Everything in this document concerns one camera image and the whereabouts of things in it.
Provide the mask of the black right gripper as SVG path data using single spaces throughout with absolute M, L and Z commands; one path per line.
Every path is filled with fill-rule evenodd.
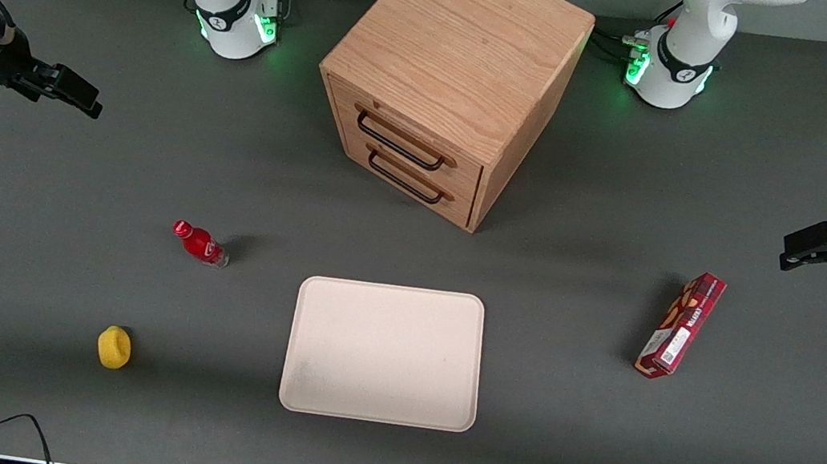
M 51 66 L 32 56 L 26 34 L 10 26 L 0 26 L 0 85 L 31 102 L 58 95 L 93 119 L 104 110 L 93 84 L 67 66 Z

